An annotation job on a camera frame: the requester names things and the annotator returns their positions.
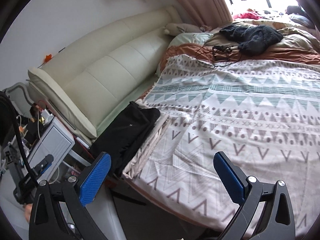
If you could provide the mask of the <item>beige plush toy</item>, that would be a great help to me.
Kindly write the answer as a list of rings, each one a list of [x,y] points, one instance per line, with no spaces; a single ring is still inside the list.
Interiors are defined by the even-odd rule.
[[[168,23],[164,27],[163,33],[165,35],[170,35],[170,36],[177,36],[180,35],[181,33],[201,33],[202,30],[192,24],[186,24],[186,23]]]

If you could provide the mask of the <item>light green pillow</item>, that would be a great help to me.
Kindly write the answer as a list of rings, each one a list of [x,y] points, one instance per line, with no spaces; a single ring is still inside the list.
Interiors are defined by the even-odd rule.
[[[204,45],[214,34],[211,33],[181,33],[174,37],[169,44],[171,46],[180,46],[184,43],[194,43]]]

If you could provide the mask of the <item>red garment by window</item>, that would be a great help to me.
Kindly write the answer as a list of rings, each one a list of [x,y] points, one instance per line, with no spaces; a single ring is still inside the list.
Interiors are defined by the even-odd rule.
[[[258,14],[256,11],[252,9],[248,9],[244,12],[240,12],[238,14],[233,15],[233,19],[252,19],[252,20],[259,20],[261,19],[261,15]]]

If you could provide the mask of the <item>black large shirt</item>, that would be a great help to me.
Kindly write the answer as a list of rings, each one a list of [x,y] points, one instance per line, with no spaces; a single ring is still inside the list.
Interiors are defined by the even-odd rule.
[[[106,152],[111,157],[109,175],[120,177],[161,116],[156,108],[143,109],[131,101],[89,148],[93,157]]]

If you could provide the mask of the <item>dark navy knitted sweater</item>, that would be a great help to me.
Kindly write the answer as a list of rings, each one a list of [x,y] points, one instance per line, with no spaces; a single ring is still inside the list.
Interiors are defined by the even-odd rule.
[[[221,33],[229,41],[238,43],[238,50],[248,56],[263,54],[270,46],[282,41],[283,35],[267,25],[244,26],[231,24]]]

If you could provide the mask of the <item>white nightstand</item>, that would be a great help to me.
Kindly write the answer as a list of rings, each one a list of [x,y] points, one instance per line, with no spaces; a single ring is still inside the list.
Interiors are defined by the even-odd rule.
[[[32,104],[29,96],[24,100],[31,109],[27,116],[1,92],[1,225],[28,239],[24,212],[34,200],[34,181],[60,182],[66,155],[85,166],[89,162],[73,151],[75,137],[57,117]]]

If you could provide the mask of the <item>patterned white geometric bedspread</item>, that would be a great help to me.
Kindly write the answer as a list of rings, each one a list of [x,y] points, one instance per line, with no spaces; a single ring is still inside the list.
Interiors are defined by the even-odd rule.
[[[287,184],[296,235],[319,215],[319,66],[280,60],[168,59],[144,99],[169,127],[127,181],[159,207],[222,230],[237,210],[213,167],[223,151],[247,175]]]

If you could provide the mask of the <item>grey white bedside box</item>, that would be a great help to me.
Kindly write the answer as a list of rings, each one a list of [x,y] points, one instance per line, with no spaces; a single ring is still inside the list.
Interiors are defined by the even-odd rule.
[[[31,167],[38,164],[48,154],[51,154],[54,158],[52,164],[47,168],[44,174],[40,176],[38,181],[44,179],[49,181],[52,178],[54,172],[62,163],[65,156],[70,152],[74,144],[73,135],[65,128],[58,118],[54,118],[28,156]]]

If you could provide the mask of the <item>cream padded headboard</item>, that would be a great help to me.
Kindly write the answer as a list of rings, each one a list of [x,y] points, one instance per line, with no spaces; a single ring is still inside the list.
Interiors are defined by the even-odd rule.
[[[40,68],[29,83],[78,136],[91,141],[108,115],[155,74],[181,23],[173,6],[123,18],[71,43]]]

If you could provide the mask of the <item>orange brown duvet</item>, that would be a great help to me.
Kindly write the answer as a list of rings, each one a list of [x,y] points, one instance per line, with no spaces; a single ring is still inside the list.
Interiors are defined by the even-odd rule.
[[[182,33],[169,44],[158,65],[163,72],[170,57],[186,54],[206,62],[241,60],[282,60],[319,65],[319,40],[307,31],[289,27],[273,30],[281,41],[267,45],[266,39],[239,44],[230,41],[217,28],[210,33]]]

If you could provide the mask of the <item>dark clothes pile on sill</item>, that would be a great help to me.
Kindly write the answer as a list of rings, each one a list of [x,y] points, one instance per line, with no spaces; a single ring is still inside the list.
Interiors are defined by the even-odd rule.
[[[292,20],[293,22],[310,29],[315,29],[315,24],[301,7],[296,5],[289,5],[286,9],[286,13],[288,14],[290,20]]]

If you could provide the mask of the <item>pink curtain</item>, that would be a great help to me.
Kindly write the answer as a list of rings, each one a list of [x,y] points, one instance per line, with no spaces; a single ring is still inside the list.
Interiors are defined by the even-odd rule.
[[[176,0],[196,25],[212,28],[233,22],[225,0]]]

